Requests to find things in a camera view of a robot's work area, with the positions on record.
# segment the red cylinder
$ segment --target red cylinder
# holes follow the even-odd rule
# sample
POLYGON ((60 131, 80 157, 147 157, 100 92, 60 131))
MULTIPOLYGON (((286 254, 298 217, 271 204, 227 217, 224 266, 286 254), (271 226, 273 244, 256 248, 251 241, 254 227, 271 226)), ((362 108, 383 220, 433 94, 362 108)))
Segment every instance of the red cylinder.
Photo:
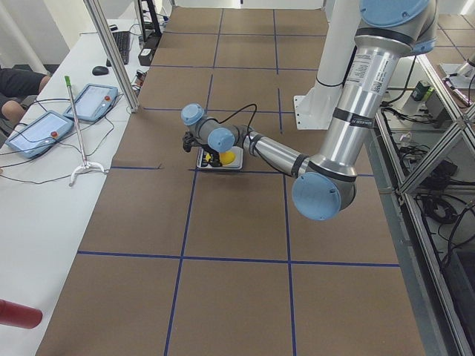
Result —
POLYGON ((41 310, 0 299, 0 324, 32 329, 41 323, 41 310))

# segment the blue joint cap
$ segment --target blue joint cap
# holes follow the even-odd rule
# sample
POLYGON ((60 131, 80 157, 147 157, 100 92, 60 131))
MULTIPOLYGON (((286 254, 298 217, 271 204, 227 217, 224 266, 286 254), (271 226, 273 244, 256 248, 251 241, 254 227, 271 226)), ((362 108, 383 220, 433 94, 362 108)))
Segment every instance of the blue joint cap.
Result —
POLYGON ((311 220, 331 219, 341 208, 341 196, 335 183, 315 172, 307 172, 296 179, 292 199, 300 214, 311 220))
POLYGON ((200 104, 188 104, 181 110, 181 119, 183 120, 183 124, 191 126, 197 123, 204 114, 205 111, 200 104))
POLYGON ((430 39, 429 41, 416 43, 410 55, 418 56, 419 54, 425 54, 425 53, 431 52, 433 48, 436 46, 436 40, 437 39, 430 39))
POLYGON ((405 24, 418 16, 429 5, 430 0, 361 0, 361 18, 378 28, 405 24))
POLYGON ((235 145, 235 135, 227 128, 215 128, 208 136, 208 145, 220 153, 227 152, 235 145))

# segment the person's leg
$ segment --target person's leg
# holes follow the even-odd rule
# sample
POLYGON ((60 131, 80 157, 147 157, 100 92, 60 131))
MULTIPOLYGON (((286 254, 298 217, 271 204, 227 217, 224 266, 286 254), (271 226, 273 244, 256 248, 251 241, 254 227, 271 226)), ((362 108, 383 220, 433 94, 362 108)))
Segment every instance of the person's leg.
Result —
POLYGON ((46 86, 46 84, 50 81, 50 77, 49 76, 44 76, 43 79, 41 80, 41 82, 39 83, 39 90, 38 90, 38 93, 41 93, 43 88, 46 86))
POLYGON ((7 97, 37 95, 49 77, 28 70, 5 68, 0 70, 0 93, 7 97))
POLYGON ((11 98, 39 94, 49 80, 49 76, 28 70, 0 69, 0 117, 8 119, 11 127, 17 125, 26 111, 11 98))
POLYGON ((5 102, 1 107, 1 115, 10 121, 8 126, 14 128, 22 120, 25 109, 15 100, 5 102))

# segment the white table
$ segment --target white table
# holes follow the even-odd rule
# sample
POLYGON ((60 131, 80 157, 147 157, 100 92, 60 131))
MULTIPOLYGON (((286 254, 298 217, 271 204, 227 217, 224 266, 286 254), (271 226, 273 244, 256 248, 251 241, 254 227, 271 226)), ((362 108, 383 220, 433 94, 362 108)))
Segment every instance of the white table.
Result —
MULTIPOLYGON (((128 30, 134 22, 110 20, 110 23, 117 24, 120 30, 128 30)), ((134 27, 132 31, 138 33, 139 29, 134 27)), ((148 67, 140 66, 138 37, 131 37, 130 60, 125 67, 132 80, 137 69, 147 71, 148 67)), ((87 83, 119 87, 112 69, 106 76, 92 75, 92 68, 105 65, 105 60, 98 35, 81 35, 38 99, 68 98, 65 75, 71 78, 74 94, 78 94, 87 83)), ((46 102, 44 106, 62 113, 68 104, 46 102)), ((29 123, 43 113, 39 105, 34 105, 22 122, 29 123)), ((90 157, 91 161, 110 168, 129 116, 130 109, 122 98, 107 115, 115 129, 90 157)), ((82 132, 88 153, 96 148, 110 128, 111 123, 102 119, 82 132)), ((64 143, 78 146, 77 135, 64 143)), ((0 154, 7 152, 11 150, 4 145, 0 154)), ((18 154, 0 156, 0 166, 22 161, 25 159, 18 154)), ((78 151, 55 145, 32 162, 5 168, 3 174, 14 179, 40 182, 71 174, 81 164, 78 151)), ((44 315, 40 325, 32 330, 0 325, 1 356, 31 356, 36 353, 104 181, 105 175, 101 173, 81 175, 70 188, 68 179, 33 185, 0 177, 0 299, 36 307, 44 315)))

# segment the keyboard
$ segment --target keyboard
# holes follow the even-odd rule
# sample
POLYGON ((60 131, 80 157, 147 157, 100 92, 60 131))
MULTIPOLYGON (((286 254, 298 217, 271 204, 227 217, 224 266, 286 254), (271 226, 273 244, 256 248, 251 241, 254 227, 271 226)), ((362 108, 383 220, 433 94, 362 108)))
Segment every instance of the keyboard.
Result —
MULTIPOLYGON (((117 48, 119 49, 120 56, 124 65, 128 63, 128 53, 130 52, 130 42, 131 42, 131 33, 128 31, 117 31, 113 32, 112 36, 114 37, 115 42, 117 43, 117 48)), ((110 67, 111 62, 107 60, 105 63, 106 66, 110 67)))

